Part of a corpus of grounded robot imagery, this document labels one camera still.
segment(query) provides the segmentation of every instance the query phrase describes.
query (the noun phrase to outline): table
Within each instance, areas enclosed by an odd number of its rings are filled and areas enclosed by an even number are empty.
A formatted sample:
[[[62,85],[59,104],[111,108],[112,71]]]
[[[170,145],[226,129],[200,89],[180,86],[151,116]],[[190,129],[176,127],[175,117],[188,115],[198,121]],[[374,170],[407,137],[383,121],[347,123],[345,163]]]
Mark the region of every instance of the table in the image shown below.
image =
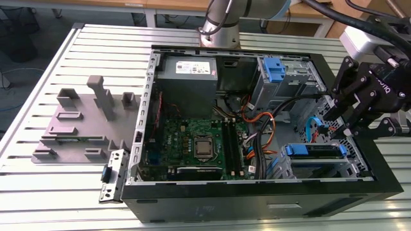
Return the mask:
[[[155,27],[156,14],[206,16],[208,3],[210,0],[147,0],[147,8],[144,9],[147,26]],[[267,19],[264,21],[271,20],[287,21],[287,16],[276,19]],[[291,6],[291,22],[321,24],[314,36],[325,38],[331,29],[334,20],[325,17],[305,3],[299,3]]]
[[[347,55],[337,39],[240,34],[244,49],[321,53],[337,74]],[[329,218],[142,224],[124,204],[99,204],[103,166],[36,166],[31,157],[62,88],[92,93],[103,75],[112,94],[142,93],[152,44],[198,46],[194,30],[86,25],[74,28],[0,141],[0,230],[411,230],[411,140],[378,140],[406,190]]]
[[[0,6],[144,13],[147,0],[0,0]]]
[[[156,27],[158,14],[206,16],[208,3],[210,0],[0,0],[3,6],[51,8],[56,17],[60,17],[56,9],[144,13],[147,27]],[[287,16],[275,19],[286,20]],[[321,24],[315,37],[325,38],[334,20],[299,3],[291,6],[291,22]]]

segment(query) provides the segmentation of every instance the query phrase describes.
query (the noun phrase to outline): power supply label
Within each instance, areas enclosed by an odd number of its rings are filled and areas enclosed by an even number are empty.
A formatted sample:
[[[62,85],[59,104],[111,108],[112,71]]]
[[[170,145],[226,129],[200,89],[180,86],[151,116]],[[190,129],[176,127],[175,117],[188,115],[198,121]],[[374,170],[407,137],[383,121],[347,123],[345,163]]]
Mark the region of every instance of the power supply label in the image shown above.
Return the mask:
[[[178,74],[210,75],[210,62],[178,61],[175,65],[175,72]]]

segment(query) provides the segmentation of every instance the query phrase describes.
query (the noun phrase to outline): computer chassis frame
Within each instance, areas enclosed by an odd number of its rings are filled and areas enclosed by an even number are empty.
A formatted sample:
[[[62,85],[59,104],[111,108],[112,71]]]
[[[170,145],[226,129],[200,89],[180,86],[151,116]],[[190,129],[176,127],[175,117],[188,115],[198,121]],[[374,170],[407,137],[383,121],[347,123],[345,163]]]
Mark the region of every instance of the computer chassis frame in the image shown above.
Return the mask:
[[[156,55],[162,52],[182,55],[187,51],[195,55],[231,55],[263,57],[268,54],[299,55],[310,58],[322,81],[331,88],[335,76],[321,54],[296,52],[255,51],[214,49],[203,47],[152,46],[147,70],[147,84],[142,93],[140,111],[148,111],[151,86],[155,78]],[[110,198],[100,203],[124,201],[136,217],[143,223],[150,222],[204,222],[231,219],[278,219],[294,217],[333,216],[346,209],[371,200],[383,200],[403,192],[395,175],[387,165],[383,155],[374,140],[353,137],[357,147],[363,155],[374,180],[301,183],[210,183],[210,184],[176,184],[148,183],[132,185],[131,174],[138,173],[136,166],[139,149],[143,148],[146,121],[138,119],[134,147],[120,159],[122,176],[112,177],[115,187]],[[303,216],[282,216],[284,210],[299,208],[303,201],[313,201],[314,209]]]

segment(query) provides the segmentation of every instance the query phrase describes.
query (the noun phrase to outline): ram slot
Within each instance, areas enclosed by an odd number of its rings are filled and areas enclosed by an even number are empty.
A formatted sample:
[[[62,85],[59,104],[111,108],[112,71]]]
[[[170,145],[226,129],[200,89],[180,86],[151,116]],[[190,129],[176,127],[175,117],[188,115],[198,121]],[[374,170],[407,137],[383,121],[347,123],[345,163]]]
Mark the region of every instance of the ram slot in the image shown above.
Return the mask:
[[[240,150],[239,150],[239,137],[236,131],[236,124],[231,123],[228,125],[230,130],[230,145],[231,145],[231,154],[234,159],[234,171],[238,176],[243,176],[244,172],[242,171],[242,161],[240,161]]]
[[[231,139],[230,139],[230,124],[222,124],[222,132],[223,132],[223,148],[224,148],[224,157],[226,157],[226,174],[234,176],[235,175],[235,163],[231,151]]]

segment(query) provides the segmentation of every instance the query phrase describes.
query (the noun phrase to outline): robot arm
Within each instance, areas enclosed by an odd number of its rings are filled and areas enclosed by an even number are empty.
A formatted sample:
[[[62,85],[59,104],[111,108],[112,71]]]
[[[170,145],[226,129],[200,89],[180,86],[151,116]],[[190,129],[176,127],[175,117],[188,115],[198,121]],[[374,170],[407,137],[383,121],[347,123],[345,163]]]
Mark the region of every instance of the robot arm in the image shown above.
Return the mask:
[[[199,29],[202,45],[235,48],[240,41],[240,17],[274,18],[286,13],[290,5],[291,0],[211,0],[206,23]]]
[[[350,56],[343,60],[331,89],[335,106],[325,115],[325,120],[334,120],[345,114],[346,125],[331,134],[331,138],[341,139],[349,135],[370,139],[411,137],[411,123],[405,112],[411,109],[410,18],[371,15],[366,22],[326,8],[315,0],[303,2],[330,18],[362,30],[363,36],[358,33],[347,36],[345,33],[343,45],[353,47],[351,43],[363,43],[367,53],[379,59],[379,63],[361,64]],[[359,50],[354,50],[351,55],[359,58]],[[378,128],[369,129],[385,113],[391,116],[383,118]]]

